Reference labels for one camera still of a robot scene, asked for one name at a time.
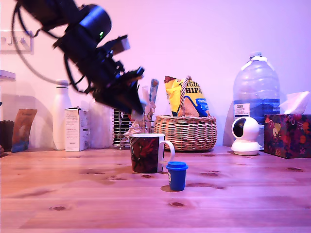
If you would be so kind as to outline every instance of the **shelf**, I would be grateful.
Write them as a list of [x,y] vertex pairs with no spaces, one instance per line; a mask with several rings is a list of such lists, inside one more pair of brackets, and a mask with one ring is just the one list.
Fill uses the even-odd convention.
[[15,73],[1,69],[0,70],[0,82],[2,81],[11,81],[11,82],[16,81]]

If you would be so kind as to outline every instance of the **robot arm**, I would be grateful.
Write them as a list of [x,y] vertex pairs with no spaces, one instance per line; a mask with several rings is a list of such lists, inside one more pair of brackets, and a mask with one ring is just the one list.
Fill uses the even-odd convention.
[[46,33],[55,27],[68,24],[65,34],[57,39],[54,47],[63,51],[69,79],[77,91],[79,90],[71,76],[68,59],[76,64],[89,83],[87,90],[80,92],[91,92],[97,102],[126,113],[135,110],[143,114],[137,93],[137,81],[142,78],[144,69],[140,67],[125,72],[123,64],[112,58],[127,49],[127,35],[97,47],[111,30],[110,17],[102,7],[92,4],[77,7],[73,0],[16,1],[12,26],[17,13],[22,22],[19,11],[21,6],[42,24],[42,30]]

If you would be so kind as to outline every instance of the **colorful tissue box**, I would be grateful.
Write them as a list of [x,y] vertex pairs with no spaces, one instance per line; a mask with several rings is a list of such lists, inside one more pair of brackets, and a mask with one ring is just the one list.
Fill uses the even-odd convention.
[[266,115],[264,152],[286,159],[311,157],[311,115]]

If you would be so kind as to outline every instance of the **white water bottle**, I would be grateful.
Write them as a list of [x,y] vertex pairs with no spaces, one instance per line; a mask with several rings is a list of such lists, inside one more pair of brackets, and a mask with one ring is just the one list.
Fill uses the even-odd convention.
[[52,110],[54,150],[65,149],[65,109],[71,107],[68,95],[68,81],[57,80],[56,95]]
[[261,52],[253,52],[234,81],[234,119],[252,117],[259,124],[257,142],[263,150],[264,115],[280,113],[278,76]]
[[92,99],[89,103],[90,116],[90,147],[104,149],[112,146],[110,129],[111,109]]

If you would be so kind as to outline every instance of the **chips bag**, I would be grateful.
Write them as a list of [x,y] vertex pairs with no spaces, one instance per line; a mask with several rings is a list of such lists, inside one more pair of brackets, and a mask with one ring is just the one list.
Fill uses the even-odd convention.
[[[164,79],[166,94],[171,105],[172,115],[179,117],[180,91],[184,80],[171,76]],[[186,87],[184,108],[186,117],[207,117],[210,116],[206,99],[198,83],[189,80]]]

